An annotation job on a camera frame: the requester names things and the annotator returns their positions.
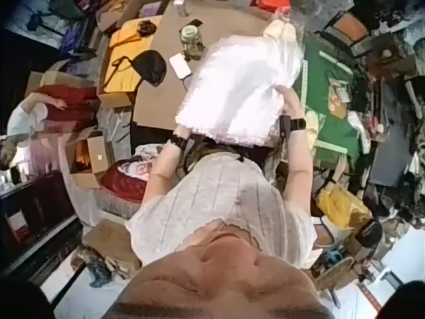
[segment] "white phone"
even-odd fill
[[[189,65],[187,64],[185,58],[181,53],[172,56],[169,61],[171,66],[173,67],[175,74],[180,80],[183,80],[184,78],[192,74]]]

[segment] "black wristwatch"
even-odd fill
[[[170,137],[170,143],[176,145],[180,150],[185,151],[187,140],[181,136],[178,136],[177,134],[173,134]]]
[[[303,118],[293,118],[290,121],[290,131],[305,130],[307,123]]]

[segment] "green cutting mat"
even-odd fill
[[[347,148],[347,154],[354,165],[359,157],[358,132],[348,123],[330,114],[328,109],[329,78],[352,82],[353,75],[340,66],[320,55],[320,51],[342,61],[339,51],[323,43],[317,35],[307,34],[305,39],[304,59],[308,61],[307,100],[306,104],[317,113],[326,115],[325,123],[319,132],[318,140],[342,148]],[[301,96],[302,72],[294,84],[294,90]],[[321,161],[337,163],[339,153],[325,148],[317,148],[315,158]]]

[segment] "lid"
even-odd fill
[[[183,29],[181,29],[181,39],[182,40],[191,40],[196,37],[198,34],[198,28],[194,25],[187,25]]]

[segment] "glass jar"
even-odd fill
[[[187,25],[181,29],[181,43],[187,60],[199,61],[204,53],[201,32],[194,25]]]

